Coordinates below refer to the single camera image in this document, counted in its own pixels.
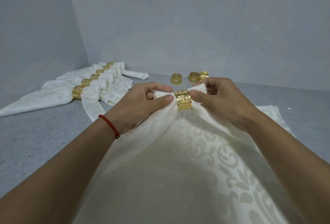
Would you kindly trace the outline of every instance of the hand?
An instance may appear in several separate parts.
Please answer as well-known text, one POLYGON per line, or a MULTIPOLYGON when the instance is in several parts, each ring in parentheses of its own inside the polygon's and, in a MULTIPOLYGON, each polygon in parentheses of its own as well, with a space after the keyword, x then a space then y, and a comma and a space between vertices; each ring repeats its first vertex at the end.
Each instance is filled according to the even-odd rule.
POLYGON ((154 100, 155 92, 152 90, 172 92, 173 88, 157 82, 136 84, 104 116, 111 121, 120 134, 128 132, 136 124, 148 118, 151 113, 166 107, 174 99, 169 94, 154 100))
POLYGON ((245 123, 250 115, 259 110, 244 96, 231 79, 228 78, 205 78, 194 84, 204 83, 208 93, 205 94, 196 90, 189 92, 191 98, 203 103, 214 110, 214 112, 227 119, 236 128, 246 131, 245 123))

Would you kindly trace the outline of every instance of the forearm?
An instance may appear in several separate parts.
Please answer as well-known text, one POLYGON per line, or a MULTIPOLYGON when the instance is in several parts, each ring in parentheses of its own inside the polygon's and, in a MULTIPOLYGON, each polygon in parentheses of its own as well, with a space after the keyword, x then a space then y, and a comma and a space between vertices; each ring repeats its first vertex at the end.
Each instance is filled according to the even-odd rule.
POLYGON ((330 166, 264 113, 246 122, 248 134, 309 223, 330 219, 330 166))
POLYGON ((0 199, 2 223, 66 223, 114 141, 98 119, 64 149, 0 199))

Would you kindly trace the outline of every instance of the left hand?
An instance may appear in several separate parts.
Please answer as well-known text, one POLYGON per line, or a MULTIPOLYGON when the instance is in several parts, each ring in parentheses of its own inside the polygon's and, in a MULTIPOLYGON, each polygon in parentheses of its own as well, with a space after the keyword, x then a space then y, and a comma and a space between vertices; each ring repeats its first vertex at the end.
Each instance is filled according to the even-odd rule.
POLYGON ((151 113, 166 107, 174 99, 169 94, 154 100, 155 92, 152 90, 172 92, 173 88, 157 82, 136 84, 104 115, 115 126, 119 134, 128 132, 136 124, 148 118, 151 113))

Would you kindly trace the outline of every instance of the red bracelet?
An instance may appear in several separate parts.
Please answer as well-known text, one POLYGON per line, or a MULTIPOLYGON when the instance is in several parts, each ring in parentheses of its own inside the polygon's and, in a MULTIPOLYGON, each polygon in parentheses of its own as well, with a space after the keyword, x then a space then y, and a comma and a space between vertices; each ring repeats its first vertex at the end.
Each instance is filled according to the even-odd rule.
POLYGON ((114 127, 114 125, 102 114, 99 115, 99 118, 102 118, 105 120, 106 123, 108 123, 108 125, 112 128, 112 130, 114 131, 114 134, 116 135, 116 139, 118 139, 120 137, 120 134, 118 133, 117 129, 114 127))

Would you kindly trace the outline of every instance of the speckled gray countertop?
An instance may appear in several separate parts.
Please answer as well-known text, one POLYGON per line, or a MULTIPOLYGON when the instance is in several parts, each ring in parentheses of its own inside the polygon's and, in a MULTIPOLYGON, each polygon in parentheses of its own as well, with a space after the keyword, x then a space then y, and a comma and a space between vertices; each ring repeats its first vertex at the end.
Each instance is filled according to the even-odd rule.
MULTIPOLYGON (((145 81, 179 86, 170 76, 150 74, 145 81)), ((237 83, 256 106, 274 105, 297 139, 330 162, 330 92, 237 83)), ((111 107, 101 101, 105 110, 111 107)), ((67 105, 0 117, 0 197, 42 166, 91 124, 81 101, 67 105)))

